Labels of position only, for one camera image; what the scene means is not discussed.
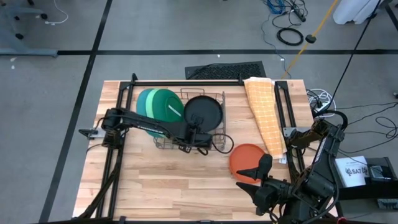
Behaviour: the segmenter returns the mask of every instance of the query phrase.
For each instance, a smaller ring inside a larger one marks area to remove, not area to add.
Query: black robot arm
[[[259,167],[238,171],[241,175],[261,179],[260,186],[236,183],[251,196],[257,206],[256,213],[270,213],[271,219],[278,223],[309,223],[327,214],[333,207],[328,207],[331,198],[338,198],[333,165],[340,142],[344,139],[343,130],[341,125],[335,126],[321,119],[309,131],[292,132],[286,139],[286,145],[290,149],[307,147],[312,141],[321,141],[312,165],[295,182],[288,183],[286,180],[268,176],[272,166],[272,156],[268,154],[261,158]],[[276,205],[285,205],[280,218],[275,217],[272,212]]]
[[[106,131],[103,146],[118,148],[118,142],[129,128],[139,128],[157,134],[163,134],[171,139],[174,144],[179,145],[179,149],[190,152],[191,147],[210,149],[212,135],[201,133],[200,130],[186,122],[165,122],[141,116],[135,112],[123,109],[112,108],[106,111],[101,125]]]

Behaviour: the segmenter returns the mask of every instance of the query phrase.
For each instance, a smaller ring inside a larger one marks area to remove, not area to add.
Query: orange bowl
[[[247,183],[254,184],[260,179],[253,180],[250,177],[237,174],[236,171],[244,169],[252,169],[259,166],[259,161],[265,152],[254,144],[242,144],[237,146],[229,156],[229,170],[235,179]]]

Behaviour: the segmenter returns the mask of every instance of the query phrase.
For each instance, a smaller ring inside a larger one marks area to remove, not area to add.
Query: towel
[[[251,77],[244,81],[250,109],[256,118],[268,153],[280,159],[285,152],[284,137],[276,116],[274,84],[270,78]]]

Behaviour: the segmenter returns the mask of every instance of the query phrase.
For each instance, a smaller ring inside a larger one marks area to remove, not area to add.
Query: white cable
[[[66,12],[62,11],[60,8],[58,8],[57,2],[56,2],[55,0],[54,0],[54,6],[58,9],[58,11],[64,13],[67,17],[66,17],[63,21],[61,21],[61,22],[49,22],[49,21],[45,21],[45,22],[44,22],[45,24],[51,24],[51,25],[54,26],[55,24],[61,24],[61,23],[63,23],[63,22],[65,22],[65,21],[68,20],[68,18],[69,18],[68,14],[67,14]]]
[[[314,92],[315,94],[317,94],[317,96],[318,96],[318,98],[320,99],[322,105],[326,106],[326,105],[328,105],[328,104],[330,103],[330,101],[331,101],[331,99],[332,99],[332,96],[331,96],[326,90],[322,90],[322,89],[311,89],[310,91],[307,91],[307,94],[308,94],[308,93],[311,93],[311,91]],[[317,98],[315,98],[314,96],[311,96],[311,97],[308,98],[308,102],[310,103],[310,105],[311,105],[311,103],[313,103],[313,101],[316,101],[316,100],[317,100]],[[337,110],[336,102],[335,102],[334,99],[333,99],[333,106],[334,106],[334,108],[331,109],[331,110]],[[319,117],[320,117],[320,118],[330,118],[330,117],[332,117],[332,116],[334,116],[334,115],[335,115],[335,114],[331,114],[331,115],[321,115],[321,116],[319,116]]]

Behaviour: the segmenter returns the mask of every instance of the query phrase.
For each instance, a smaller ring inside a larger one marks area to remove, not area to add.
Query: floor
[[[141,80],[184,79],[184,67],[187,66],[257,60],[263,62],[268,77],[276,79],[283,74],[282,62],[273,52],[250,54],[253,49],[272,49],[261,38],[260,25],[267,19],[269,11],[260,0],[57,2],[59,8],[69,14],[65,23],[51,26],[34,16],[21,16],[18,27],[25,36],[24,42],[30,47],[59,49],[63,55],[57,58],[0,57],[0,115],[5,118],[0,126],[3,145],[0,168],[6,170],[0,174],[0,179],[4,180],[0,185],[1,223],[39,221],[61,148],[64,148],[62,153],[67,152],[67,159],[49,220],[70,219],[88,145],[78,130],[92,126],[104,80],[128,80],[133,72]],[[306,0],[309,15],[307,22],[298,29],[304,35],[312,33],[332,2]],[[97,31],[107,3],[110,11],[101,36]],[[64,15],[54,8],[51,0],[37,1],[36,7],[43,9],[51,21],[63,20]],[[398,9],[393,8],[393,11],[398,16]],[[341,26],[329,18],[317,42],[310,46],[311,54],[301,56],[292,69],[293,78],[304,79],[307,88],[333,92],[349,59],[349,54],[343,50],[354,49],[364,26]],[[298,50],[302,47],[290,47],[278,42],[275,38],[277,29],[270,22],[264,30],[267,40],[280,50]],[[90,51],[87,50],[96,46],[96,37],[101,38],[98,38],[99,45],[95,50],[102,53],[95,57],[91,70],[88,65]],[[395,102],[392,92],[398,90],[395,66],[398,55],[391,50],[398,49],[397,39],[398,32],[386,12],[380,11],[358,47],[369,51],[354,55],[337,92],[338,108]],[[5,46],[6,43],[0,42],[0,47]],[[211,49],[241,51],[239,54],[221,55],[189,51]],[[382,54],[374,49],[390,51]],[[124,50],[127,55],[105,55],[105,50]],[[324,54],[317,50],[332,50],[330,53],[338,54]],[[289,63],[297,51],[285,52],[287,54],[283,56]],[[88,81],[86,89],[81,88],[82,81]],[[82,104],[76,104],[82,93],[85,93]],[[373,106],[344,112],[353,121],[383,108]],[[392,108],[366,118],[350,126],[347,131],[387,132],[389,130],[378,125],[374,119],[385,116],[397,122],[397,111],[397,108]],[[74,127],[73,122],[70,125],[70,120],[76,115],[78,119]],[[64,142],[66,135],[72,136],[70,145],[68,141]],[[377,134],[347,134],[341,148],[355,151],[385,140],[384,136]],[[357,155],[388,156],[395,170],[398,170],[398,151],[394,141]],[[393,223],[397,217],[394,213],[377,210],[373,202],[344,202],[343,210],[348,218],[369,214],[356,220]]]

